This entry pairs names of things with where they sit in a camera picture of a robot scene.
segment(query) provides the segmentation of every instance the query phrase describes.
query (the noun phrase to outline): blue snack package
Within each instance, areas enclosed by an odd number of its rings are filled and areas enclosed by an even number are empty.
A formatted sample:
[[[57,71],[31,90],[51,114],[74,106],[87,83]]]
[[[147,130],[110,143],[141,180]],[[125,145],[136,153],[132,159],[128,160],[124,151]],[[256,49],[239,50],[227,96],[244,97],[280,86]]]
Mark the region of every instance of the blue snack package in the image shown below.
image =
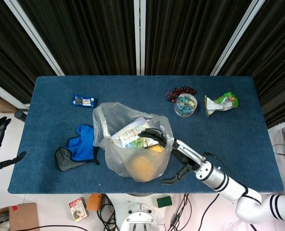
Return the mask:
[[[95,97],[85,97],[74,93],[73,105],[79,107],[96,107]]]

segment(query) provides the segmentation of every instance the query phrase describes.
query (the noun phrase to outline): curtain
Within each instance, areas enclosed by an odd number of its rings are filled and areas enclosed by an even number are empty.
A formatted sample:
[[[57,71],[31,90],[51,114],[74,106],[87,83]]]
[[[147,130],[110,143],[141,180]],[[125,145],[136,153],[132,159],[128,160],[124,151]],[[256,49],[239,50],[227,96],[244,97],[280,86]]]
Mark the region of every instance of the curtain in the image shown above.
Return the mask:
[[[0,0],[0,86],[29,103],[37,76],[55,75],[42,54]]]
[[[251,75],[267,126],[285,121],[285,0],[267,1],[220,75]]]
[[[135,75],[132,0],[19,0],[66,75]]]
[[[148,0],[146,75],[209,75],[250,0]]]

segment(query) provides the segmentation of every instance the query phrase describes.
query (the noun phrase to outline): green sponge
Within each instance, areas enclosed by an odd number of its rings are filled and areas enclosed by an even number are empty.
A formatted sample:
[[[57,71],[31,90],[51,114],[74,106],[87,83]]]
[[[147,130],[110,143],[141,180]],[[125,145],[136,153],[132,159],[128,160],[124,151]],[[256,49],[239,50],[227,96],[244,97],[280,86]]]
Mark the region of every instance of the green sponge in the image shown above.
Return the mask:
[[[157,205],[158,205],[158,208],[172,205],[171,196],[157,198]]]

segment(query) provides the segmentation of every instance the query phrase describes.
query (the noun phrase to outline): table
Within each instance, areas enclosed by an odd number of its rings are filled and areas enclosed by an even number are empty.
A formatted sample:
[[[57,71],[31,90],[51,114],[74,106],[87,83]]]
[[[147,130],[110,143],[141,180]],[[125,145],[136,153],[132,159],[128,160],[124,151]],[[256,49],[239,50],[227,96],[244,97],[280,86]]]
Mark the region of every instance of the table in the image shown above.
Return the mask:
[[[173,104],[165,99],[169,89],[181,86],[198,91],[198,107],[189,118],[178,116]],[[228,91],[239,98],[239,107],[207,117],[204,95],[216,99]],[[98,153],[100,166],[86,163],[60,171],[55,151],[76,136],[78,125],[92,125],[92,109],[74,107],[73,93],[96,96],[99,103],[120,102],[142,112],[164,115],[169,118],[175,138],[200,153],[218,155],[235,180],[259,192],[283,191],[252,77],[49,76],[37,78],[18,151],[27,154],[15,164],[10,193],[213,192],[191,173],[175,185],[162,185],[161,179],[174,176],[181,168],[174,156],[161,177],[146,183],[109,170],[103,150]],[[222,166],[216,159],[209,160]]]

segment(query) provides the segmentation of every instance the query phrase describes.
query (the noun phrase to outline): plastic bag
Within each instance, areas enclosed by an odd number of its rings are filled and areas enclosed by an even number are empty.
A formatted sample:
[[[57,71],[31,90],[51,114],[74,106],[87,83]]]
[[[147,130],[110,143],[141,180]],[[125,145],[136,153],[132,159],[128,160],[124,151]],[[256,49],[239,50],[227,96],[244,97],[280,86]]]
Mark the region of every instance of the plastic bag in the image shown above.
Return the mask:
[[[138,147],[120,148],[113,144],[111,136],[139,117],[160,124],[167,142],[162,152]],[[93,110],[93,128],[93,145],[105,150],[107,167],[118,175],[146,182],[161,176],[167,168],[174,142],[167,117],[143,113],[120,103],[101,103]]]

